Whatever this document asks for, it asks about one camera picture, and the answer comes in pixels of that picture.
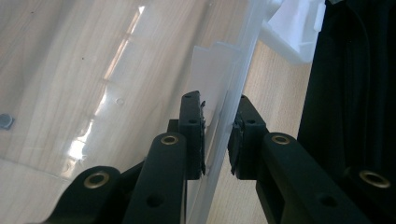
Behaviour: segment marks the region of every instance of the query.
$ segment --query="white plastic object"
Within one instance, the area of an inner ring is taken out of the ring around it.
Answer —
[[[260,40],[290,63],[310,63],[325,9],[324,0],[266,0]]]

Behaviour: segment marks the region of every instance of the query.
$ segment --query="clear plastic container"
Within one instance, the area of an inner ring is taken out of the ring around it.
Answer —
[[[205,223],[263,1],[3,0],[0,15],[1,222],[43,221],[82,171],[141,162],[200,91],[207,175],[187,215]]]

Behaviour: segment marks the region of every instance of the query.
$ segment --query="screw hole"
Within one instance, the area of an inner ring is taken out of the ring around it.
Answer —
[[[105,185],[109,179],[110,176],[108,175],[108,173],[99,171],[97,173],[89,175],[84,180],[84,186],[87,189],[97,189]]]
[[[178,138],[177,138],[176,136],[168,135],[168,136],[163,137],[163,138],[161,139],[161,142],[162,142],[164,145],[173,145],[173,144],[175,144],[176,142],[178,142]]]
[[[273,140],[273,142],[280,145],[287,145],[290,143],[289,138],[282,135],[274,135],[271,139]]]
[[[334,199],[334,197],[327,195],[327,194],[320,194],[318,196],[318,200],[320,201],[321,204],[323,204],[327,207],[336,207],[337,206],[337,201]]]
[[[151,194],[146,199],[146,203],[149,207],[158,207],[164,202],[164,197],[161,194]]]
[[[387,189],[390,187],[390,182],[382,175],[375,172],[363,170],[359,173],[361,179],[369,185],[377,188]]]

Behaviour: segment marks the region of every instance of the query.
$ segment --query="screw head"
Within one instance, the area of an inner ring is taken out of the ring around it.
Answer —
[[[12,118],[9,114],[0,115],[0,129],[9,130],[13,122],[14,118]]]

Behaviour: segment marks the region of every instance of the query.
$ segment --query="wooden surface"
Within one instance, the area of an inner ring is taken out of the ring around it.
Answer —
[[[270,132],[297,136],[310,69],[311,64],[289,64],[258,42],[244,94],[260,112]],[[226,155],[207,223],[265,223],[255,184],[232,176]]]
[[[2,0],[0,223],[39,222],[81,171],[142,161],[178,111],[192,47],[237,41],[247,1]],[[309,65],[259,43],[245,94],[295,135]],[[208,223],[262,222],[251,182],[223,163]]]

